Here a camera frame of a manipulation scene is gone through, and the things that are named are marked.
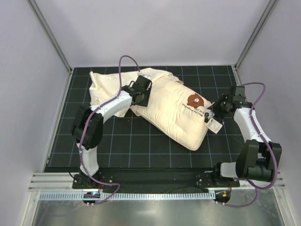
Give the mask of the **right aluminium frame post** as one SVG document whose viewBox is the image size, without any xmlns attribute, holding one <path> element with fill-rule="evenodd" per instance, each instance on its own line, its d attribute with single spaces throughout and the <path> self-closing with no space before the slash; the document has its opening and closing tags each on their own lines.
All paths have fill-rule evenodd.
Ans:
<svg viewBox="0 0 301 226">
<path fill-rule="evenodd" d="M 247 43 L 245 44 L 237 62 L 234 64 L 234 68 L 237 71 L 241 66 L 244 58 L 246 57 L 248 51 L 250 50 L 251 46 L 255 42 L 257 36 L 260 34 L 261 30 L 263 29 L 265 23 L 267 22 L 269 16 L 273 12 L 275 6 L 277 5 L 278 0 L 269 0 L 266 7 L 264 8 L 256 26 L 254 27 Z"/>
</svg>

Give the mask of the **aluminium frame post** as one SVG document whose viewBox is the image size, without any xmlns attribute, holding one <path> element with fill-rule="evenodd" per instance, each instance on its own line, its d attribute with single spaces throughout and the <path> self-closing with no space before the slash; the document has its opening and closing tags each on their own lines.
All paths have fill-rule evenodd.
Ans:
<svg viewBox="0 0 301 226">
<path fill-rule="evenodd" d="M 67 72 L 69 74 L 71 74 L 72 72 L 72 67 L 70 66 L 68 60 L 66 59 L 59 43 L 57 42 L 50 26 L 48 25 L 42 11 L 40 10 L 37 2 L 35 0 L 27 0 L 27 3 L 29 4 L 29 6 L 31 7 L 31 9 L 33 10 L 34 15 L 36 16 L 38 22 L 40 23 L 42 29 L 44 30 L 46 36 L 48 37 L 51 45 L 53 46 L 54 50 L 56 51 L 56 53 L 58 54 L 60 60 L 62 61 L 64 67 L 66 68 Z"/>
<path fill-rule="evenodd" d="M 244 58 L 246 57 L 248 51 L 250 50 L 251 46 L 255 42 L 257 36 L 260 34 L 261 30 L 263 29 L 265 23 L 267 22 L 269 16 L 273 12 L 275 6 L 277 5 L 278 0 L 269 0 L 266 7 L 264 8 L 256 26 L 254 27 L 247 43 L 245 44 L 237 62 L 234 64 L 234 68 L 237 71 L 241 66 Z"/>
</svg>

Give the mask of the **cream pillow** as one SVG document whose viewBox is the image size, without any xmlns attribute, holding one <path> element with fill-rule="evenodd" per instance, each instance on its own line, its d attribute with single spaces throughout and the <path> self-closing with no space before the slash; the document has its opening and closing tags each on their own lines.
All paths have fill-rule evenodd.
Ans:
<svg viewBox="0 0 301 226">
<path fill-rule="evenodd" d="M 147 107 L 135 105 L 130 109 L 177 143 L 196 151 L 208 130 L 205 111 L 211 102 L 170 72 L 145 68 L 141 73 L 152 81 L 149 102 Z"/>
</svg>

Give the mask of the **white pillow tag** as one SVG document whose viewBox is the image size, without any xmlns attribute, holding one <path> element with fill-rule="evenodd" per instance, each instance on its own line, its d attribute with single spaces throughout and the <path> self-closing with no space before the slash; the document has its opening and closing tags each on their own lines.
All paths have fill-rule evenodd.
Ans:
<svg viewBox="0 0 301 226">
<path fill-rule="evenodd" d="M 214 118 L 211 118 L 209 119 L 206 127 L 213 133 L 217 134 L 221 130 L 223 125 L 219 123 L 217 120 L 215 120 Z"/>
</svg>

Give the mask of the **cream pillowcase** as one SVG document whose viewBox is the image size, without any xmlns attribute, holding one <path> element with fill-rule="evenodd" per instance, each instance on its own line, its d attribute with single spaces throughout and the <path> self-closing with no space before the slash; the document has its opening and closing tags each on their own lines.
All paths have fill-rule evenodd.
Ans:
<svg viewBox="0 0 301 226">
<path fill-rule="evenodd" d="M 154 68 L 145 68 L 140 71 L 125 72 L 121 74 L 121 80 L 119 79 L 118 73 L 113 74 L 99 74 L 93 71 L 90 72 L 90 78 L 92 85 L 89 88 L 91 105 L 99 104 L 111 96 L 117 94 L 119 90 L 119 82 L 122 82 L 122 86 L 130 84 L 131 81 L 135 81 L 138 75 L 146 74 L 151 77 L 152 88 L 150 99 L 147 107 L 142 106 L 131 106 L 131 109 L 137 116 L 146 117 L 147 119 L 153 118 L 155 115 L 155 103 L 158 100 L 155 94 L 162 88 L 166 87 L 172 82 L 183 84 L 176 76 L 171 72 L 164 70 L 157 70 Z"/>
</svg>

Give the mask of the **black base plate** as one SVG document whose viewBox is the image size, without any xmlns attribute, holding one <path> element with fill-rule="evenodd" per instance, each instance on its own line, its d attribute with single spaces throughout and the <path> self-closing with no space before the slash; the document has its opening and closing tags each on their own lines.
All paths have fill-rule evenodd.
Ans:
<svg viewBox="0 0 301 226">
<path fill-rule="evenodd" d="M 240 187 L 238 181 L 223 178 L 214 168 L 100 168 L 93 178 L 83 172 L 73 176 L 73 189 L 98 189 L 112 193 L 120 184 L 118 193 L 181 194 L 207 192 L 210 188 Z"/>
</svg>

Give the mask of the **left aluminium frame post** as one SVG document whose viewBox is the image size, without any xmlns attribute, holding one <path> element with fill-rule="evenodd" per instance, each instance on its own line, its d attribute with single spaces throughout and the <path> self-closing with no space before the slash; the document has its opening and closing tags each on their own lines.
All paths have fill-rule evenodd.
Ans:
<svg viewBox="0 0 301 226">
<path fill-rule="evenodd" d="M 48 25 L 42 11 L 40 10 L 37 2 L 35 0 L 27 0 L 27 3 L 29 4 L 29 6 L 31 7 L 31 9 L 33 10 L 34 15 L 36 16 L 38 22 L 40 23 L 42 29 L 44 30 L 46 36 L 48 37 L 51 45 L 53 46 L 54 50 L 56 51 L 56 53 L 58 54 L 60 60 L 62 61 L 64 67 L 66 68 L 67 72 L 69 74 L 71 74 L 72 72 L 72 67 L 70 66 L 68 60 L 66 59 L 59 43 L 57 42 L 50 26 Z"/>
</svg>

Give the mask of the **aluminium rail front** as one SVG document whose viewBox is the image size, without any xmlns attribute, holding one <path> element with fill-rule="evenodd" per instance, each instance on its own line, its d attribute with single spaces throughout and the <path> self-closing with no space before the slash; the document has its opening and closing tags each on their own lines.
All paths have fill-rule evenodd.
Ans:
<svg viewBox="0 0 301 226">
<path fill-rule="evenodd" d="M 71 190 L 73 179 L 68 173 L 34 173 L 28 191 L 67 191 Z M 253 183 L 260 187 L 266 187 L 268 182 L 253 180 Z M 238 189 L 254 189 L 254 187 L 246 180 L 239 181 L 239 187 L 234 187 L 233 190 Z M 272 186 L 272 189 L 286 189 L 282 175 L 278 172 L 277 180 Z"/>
</svg>

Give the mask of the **black grid mat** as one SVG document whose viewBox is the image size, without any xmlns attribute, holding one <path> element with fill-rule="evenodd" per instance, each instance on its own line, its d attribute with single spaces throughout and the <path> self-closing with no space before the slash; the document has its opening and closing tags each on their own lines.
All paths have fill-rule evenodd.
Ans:
<svg viewBox="0 0 301 226">
<path fill-rule="evenodd" d="M 232 67 L 227 66 L 163 66 L 183 81 L 184 85 L 215 101 L 236 84 Z M 117 67 L 79 67 L 73 70 L 59 118 L 46 172 L 75 172 L 80 166 L 79 152 L 71 126 L 81 105 L 91 97 L 90 72 L 117 73 Z M 103 128 L 97 149 L 101 168 L 201 168 L 219 162 L 235 162 L 244 145 L 238 125 L 230 117 L 224 119 L 217 133 L 207 132 L 200 148 L 190 151 L 171 140 L 142 117 L 128 111 L 123 118 L 111 117 Z"/>
</svg>

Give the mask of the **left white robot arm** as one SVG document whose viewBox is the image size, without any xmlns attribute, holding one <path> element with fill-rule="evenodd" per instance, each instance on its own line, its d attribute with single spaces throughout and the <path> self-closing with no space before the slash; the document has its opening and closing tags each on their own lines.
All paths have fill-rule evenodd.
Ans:
<svg viewBox="0 0 301 226">
<path fill-rule="evenodd" d="M 117 94 L 107 100 L 90 107 L 80 106 L 71 134 L 77 141 L 80 157 L 80 171 L 83 183 L 88 188 L 103 186 L 119 186 L 118 183 L 105 183 L 99 179 L 97 172 L 97 146 L 103 138 L 104 123 L 117 112 L 138 105 L 147 107 L 152 88 L 150 76 L 140 74 L 129 85 L 120 86 Z"/>
</svg>

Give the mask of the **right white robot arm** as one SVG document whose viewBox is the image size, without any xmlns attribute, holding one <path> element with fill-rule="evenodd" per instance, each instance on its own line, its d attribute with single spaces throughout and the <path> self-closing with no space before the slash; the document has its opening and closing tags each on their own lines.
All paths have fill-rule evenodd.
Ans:
<svg viewBox="0 0 301 226">
<path fill-rule="evenodd" d="M 218 163 L 218 171 L 212 174 L 216 186 L 224 186 L 229 178 L 248 179 L 275 183 L 282 147 L 274 143 L 260 126 L 255 105 L 247 102 L 244 86 L 230 86 L 209 108 L 211 118 L 208 128 L 217 132 L 221 124 L 217 119 L 232 117 L 244 139 L 244 145 L 236 162 Z"/>
</svg>

